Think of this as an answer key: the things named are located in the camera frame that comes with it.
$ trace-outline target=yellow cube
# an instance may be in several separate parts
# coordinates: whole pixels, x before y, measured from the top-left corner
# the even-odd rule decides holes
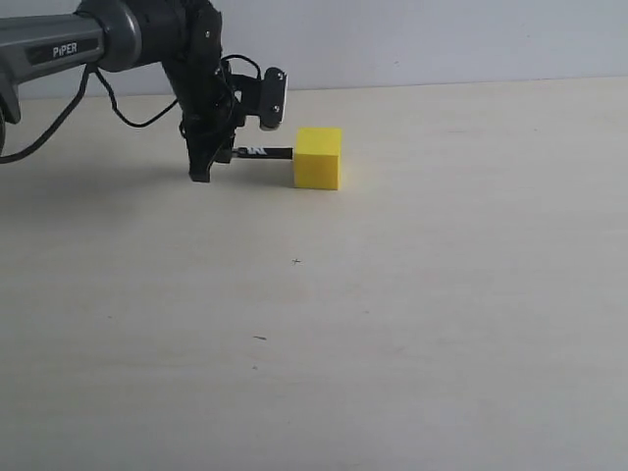
[[[304,128],[294,148],[294,184],[297,188],[340,189],[342,130]]]

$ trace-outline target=black cable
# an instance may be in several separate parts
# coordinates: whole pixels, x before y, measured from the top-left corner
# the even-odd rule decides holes
[[[241,61],[249,63],[251,66],[253,66],[255,68],[255,70],[257,70],[257,79],[258,80],[262,79],[262,68],[259,67],[259,64],[257,64],[251,58],[246,57],[246,56],[242,56],[241,54],[232,54],[230,56],[223,57],[223,61],[226,61],[226,62],[232,61],[234,59],[240,59]]]
[[[37,150],[39,150],[46,142],[50,140],[53,134],[59,130],[59,128],[66,122],[68,117],[72,114],[73,111],[76,110],[80,101],[84,98],[85,93],[87,92],[87,83],[89,82],[89,76],[92,72],[96,70],[95,66],[87,65],[82,73],[82,78],[80,79],[80,87],[78,88],[78,93],[74,97],[74,99],[70,102],[70,104],[66,107],[65,110],[59,115],[59,117],[54,121],[54,123],[48,128],[41,137],[36,140],[29,147],[24,149],[21,152],[16,154],[7,155],[5,157],[0,157],[0,165],[5,164],[13,164],[15,162],[20,162],[24,160],[26,157],[31,156]]]
[[[116,98],[116,92],[114,91],[114,88],[111,86],[111,83],[107,81],[107,79],[102,75],[102,72],[100,72],[100,70],[96,69],[95,74],[98,80],[100,81],[100,83],[102,83],[102,86],[104,86],[105,90],[107,90],[107,94],[109,95],[109,100],[111,101],[111,108],[114,110],[114,113],[116,114],[118,118],[122,120],[122,122],[125,125],[130,126],[131,128],[136,128],[136,129],[148,128],[149,126],[154,125],[159,120],[161,120],[164,116],[170,113],[179,104],[179,100],[175,100],[170,105],[168,105],[168,107],[164,111],[159,113],[154,118],[151,118],[145,123],[134,123],[133,121],[130,121],[120,111],[120,108],[118,107],[118,99]]]

